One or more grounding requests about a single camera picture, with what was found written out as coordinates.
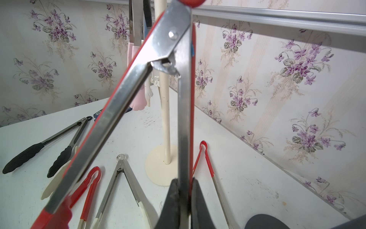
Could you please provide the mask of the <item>red steel tongs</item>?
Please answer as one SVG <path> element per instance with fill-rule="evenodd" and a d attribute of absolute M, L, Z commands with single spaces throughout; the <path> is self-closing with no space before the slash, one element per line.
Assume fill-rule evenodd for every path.
<path fill-rule="evenodd" d="M 138 53 L 148 75 L 153 69 L 179 75 L 178 83 L 178 186 L 180 227 L 191 228 L 193 187 L 194 64 L 196 32 L 193 8 L 202 1 L 172 1 L 158 17 Z M 96 123 L 70 162 L 60 185 L 50 197 L 34 229 L 66 229 L 72 218 L 70 192 L 82 178 L 135 97 L 137 82 L 129 67 L 105 104 Z"/>

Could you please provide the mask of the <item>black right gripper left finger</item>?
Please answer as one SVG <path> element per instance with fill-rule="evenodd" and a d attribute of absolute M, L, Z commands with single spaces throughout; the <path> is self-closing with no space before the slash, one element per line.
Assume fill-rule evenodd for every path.
<path fill-rule="evenodd" d="M 180 195 L 178 179 L 171 181 L 161 215 L 155 229 L 179 229 L 180 227 Z"/>

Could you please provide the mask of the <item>white utensil rack stand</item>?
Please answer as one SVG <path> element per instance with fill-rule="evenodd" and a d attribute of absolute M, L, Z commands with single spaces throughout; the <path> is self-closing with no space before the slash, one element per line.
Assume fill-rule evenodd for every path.
<path fill-rule="evenodd" d="M 153 70 L 152 76 L 145 82 L 145 98 L 150 102 L 152 97 L 151 84 L 159 92 L 161 102 L 163 143 L 154 148 L 145 161 L 145 171 L 152 183 L 167 187 L 171 180 L 177 178 L 177 146 L 171 144 L 170 133 L 170 96 L 169 76 L 163 72 Z"/>

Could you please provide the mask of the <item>dark grey utensil rack stand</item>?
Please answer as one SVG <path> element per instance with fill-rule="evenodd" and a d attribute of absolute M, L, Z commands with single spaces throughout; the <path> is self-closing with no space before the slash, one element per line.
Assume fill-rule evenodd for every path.
<path fill-rule="evenodd" d="M 257 214 L 249 219 L 245 229 L 289 229 L 289 227 L 273 216 Z"/>

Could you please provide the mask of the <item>steel cream-tipped tongs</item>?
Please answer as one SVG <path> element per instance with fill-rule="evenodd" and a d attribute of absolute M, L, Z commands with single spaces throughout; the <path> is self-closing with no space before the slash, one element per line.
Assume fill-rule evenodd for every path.
<path fill-rule="evenodd" d="M 127 156 L 118 155 L 116 167 L 91 228 L 153 229 L 155 214 L 149 210 L 147 197 Z"/>
<path fill-rule="evenodd" d="M 65 173 L 65 171 L 66 171 L 66 169 L 67 169 L 70 162 L 71 162 L 71 160 L 69 160 L 65 165 L 63 165 L 58 170 L 58 172 L 53 177 L 52 181 L 49 183 L 49 185 L 43 191 L 43 193 L 41 195 L 41 200 L 44 200 L 44 199 L 48 198 L 56 190 L 56 188 L 59 186 L 61 180 L 63 179 L 63 175 L 64 175 L 64 173 Z"/>

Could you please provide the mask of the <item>blue handled cream tongs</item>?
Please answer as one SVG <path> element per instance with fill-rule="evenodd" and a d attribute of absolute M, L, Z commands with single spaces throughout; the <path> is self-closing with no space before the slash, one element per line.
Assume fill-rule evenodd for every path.
<path fill-rule="evenodd" d="M 153 26 L 151 1 L 143 0 L 143 7 L 144 7 L 144 38 L 146 38 Z"/>

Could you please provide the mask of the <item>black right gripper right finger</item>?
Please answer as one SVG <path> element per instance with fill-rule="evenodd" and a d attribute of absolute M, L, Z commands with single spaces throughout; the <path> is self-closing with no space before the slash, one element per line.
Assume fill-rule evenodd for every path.
<path fill-rule="evenodd" d="M 215 229 L 198 180 L 193 178 L 191 194 L 191 228 Z"/>

